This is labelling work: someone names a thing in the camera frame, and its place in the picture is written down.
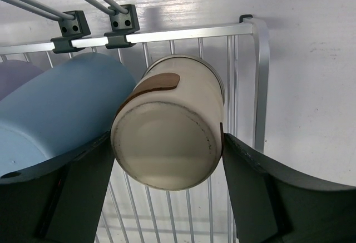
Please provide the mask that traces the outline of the lilac cup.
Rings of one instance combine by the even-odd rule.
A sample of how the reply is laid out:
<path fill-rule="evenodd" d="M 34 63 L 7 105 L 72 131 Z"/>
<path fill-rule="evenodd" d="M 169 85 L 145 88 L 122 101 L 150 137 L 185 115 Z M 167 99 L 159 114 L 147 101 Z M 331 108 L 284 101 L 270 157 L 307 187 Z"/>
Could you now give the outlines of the lilac cup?
<path fill-rule="evenodd" d="M 1 62 L 1 100 L 42 73 L 43 70 L 30 62 L 21 60 Z"/>

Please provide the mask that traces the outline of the blue cup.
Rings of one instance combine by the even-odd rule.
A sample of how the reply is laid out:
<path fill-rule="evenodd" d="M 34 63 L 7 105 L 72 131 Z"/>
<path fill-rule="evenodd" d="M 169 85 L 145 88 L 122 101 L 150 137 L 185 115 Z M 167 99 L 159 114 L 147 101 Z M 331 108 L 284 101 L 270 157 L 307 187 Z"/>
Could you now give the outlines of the blue cup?
<path fill-rule="evenodd" d="M 83 53 L 13 91 L 1 101 L 1 174 L 34 166 L 109 131 L 135 84 L 113 57 Z"/>

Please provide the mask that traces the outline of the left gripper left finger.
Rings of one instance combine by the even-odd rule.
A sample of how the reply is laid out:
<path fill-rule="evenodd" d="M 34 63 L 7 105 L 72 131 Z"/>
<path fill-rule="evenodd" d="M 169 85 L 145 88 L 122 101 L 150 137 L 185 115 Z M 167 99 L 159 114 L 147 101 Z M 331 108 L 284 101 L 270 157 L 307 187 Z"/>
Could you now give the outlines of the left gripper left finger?
<path fill-rule="evenodd" d="M 1 176 L 1 242 L 94 242 L 114 162 L 110 134 Z"/>

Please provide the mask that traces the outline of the steel cup brown base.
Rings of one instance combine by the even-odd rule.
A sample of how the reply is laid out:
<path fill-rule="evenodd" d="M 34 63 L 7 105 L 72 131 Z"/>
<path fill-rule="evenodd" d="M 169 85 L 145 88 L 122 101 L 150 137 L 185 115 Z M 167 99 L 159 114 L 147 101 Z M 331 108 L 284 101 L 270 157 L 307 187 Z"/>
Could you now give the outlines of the steel cup brown base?
<path fill-rule="evenodd" d="M 224 148 L 225 90 L 201 58 L 154 62 L 118 109 L 111 145 L 121 168 L 146 186 L 180 191 L 204 182 Z"/>

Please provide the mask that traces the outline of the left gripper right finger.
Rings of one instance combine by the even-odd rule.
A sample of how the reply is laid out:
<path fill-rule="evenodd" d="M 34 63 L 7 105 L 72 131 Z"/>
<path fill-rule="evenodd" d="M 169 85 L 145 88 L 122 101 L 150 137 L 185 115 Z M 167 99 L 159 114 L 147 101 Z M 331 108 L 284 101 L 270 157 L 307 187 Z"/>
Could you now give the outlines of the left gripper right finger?
<path fill-rule="evenodd" d="M 355 187 L 288 167 L 231 134 L 222 161 L 240 242 L 354 242 Z"/>

